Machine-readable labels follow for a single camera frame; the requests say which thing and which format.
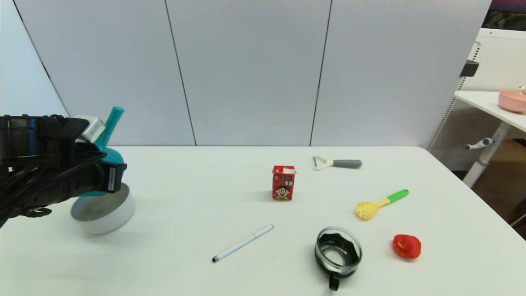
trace red drink box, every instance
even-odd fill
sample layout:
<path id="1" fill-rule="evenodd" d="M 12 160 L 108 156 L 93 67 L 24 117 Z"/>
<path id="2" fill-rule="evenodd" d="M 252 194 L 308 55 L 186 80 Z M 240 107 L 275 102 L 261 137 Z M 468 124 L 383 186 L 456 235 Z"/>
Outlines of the red drink box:
<path id="1" fill-rule="evenodd" d="M 292 165 L 275 165 L 272 170 L 272 198 L 275 200 L 292 200 L 294 191 L 294 175 L 296 170 Z"/>

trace green handle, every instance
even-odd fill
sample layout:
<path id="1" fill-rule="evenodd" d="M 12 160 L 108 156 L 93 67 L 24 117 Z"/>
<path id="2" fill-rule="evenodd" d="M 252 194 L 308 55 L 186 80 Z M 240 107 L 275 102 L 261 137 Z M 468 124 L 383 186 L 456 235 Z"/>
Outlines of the green handle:
<path id="1" fill-rule="evenodd" d="M 392 195 L 388 196 L 387 199 L 390 200 L 391 202 L 394 202 L 394 201 L 397 201 L 397 200 L 399 200 L 401 198 L 405 198 L 408 194 L 409 194 L 409 190 L 404 189 L 404 190 L 398 191 L 395 194 L 392 194 Z"/>

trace gray handle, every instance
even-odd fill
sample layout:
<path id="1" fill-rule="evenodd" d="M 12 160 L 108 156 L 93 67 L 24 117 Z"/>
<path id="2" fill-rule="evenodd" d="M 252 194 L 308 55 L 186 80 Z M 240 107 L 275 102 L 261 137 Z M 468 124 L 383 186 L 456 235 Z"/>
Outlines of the gray handle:
<path id="1" fill-rule="evenodd" d="M 332 166 L 348 167 L 350 169 L 357 169 L 361 167 L 361 160 L 333 160 Z"/>

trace red toy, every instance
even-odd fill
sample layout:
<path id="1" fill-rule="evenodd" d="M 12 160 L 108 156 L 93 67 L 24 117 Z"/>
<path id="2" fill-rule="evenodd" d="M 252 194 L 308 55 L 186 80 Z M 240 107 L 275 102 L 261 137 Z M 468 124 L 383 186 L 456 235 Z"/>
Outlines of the red toy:
<path id="1" fill-rule="evenodd" d="M 407 259 L 415 259 L 420 256 L 422 243 L 416 236 L 407 234 L 397 234 L 393 239 L 394 252 Z"/>

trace table leg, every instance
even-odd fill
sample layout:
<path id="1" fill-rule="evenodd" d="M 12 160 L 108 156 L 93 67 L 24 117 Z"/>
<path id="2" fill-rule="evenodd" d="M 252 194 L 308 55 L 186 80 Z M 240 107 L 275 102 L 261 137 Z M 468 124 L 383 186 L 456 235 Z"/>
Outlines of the table leg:
<path id="1" fill-rule="evenodd" d="M 522 219 L 526 218 L 526 214 L 520 216 L 518 219 L 515 219 L 515 221 L 511 222 L 510 223 L 510 226 L 511 227 L 514 227 L 515 225 L 517 225 L 519 222 L 521 222 Z"/>
<path id="2" fill-rule="evenodd" d="M 468 174 L 464 177 L 463 182 L 469 188 L 473 187 L 480 175 L 482 175 L 482 172 L 484 172 L 484 170 L 486 169 L 486 166 L 489 165 L 491 157 L 495 154 L 500 144 L 502 144 L 502 141 L 506 137 L 506 134 L 509 130 L 510 125 L 502 121 L 499 125 L 499 128 L 492 137 L 493 144 L 489 145 L 484 149 L 484 151 L 482 151 L 482 154 L 480 154 L 479 159 L 475 161 L 473 166 L 469 169 Z"/>

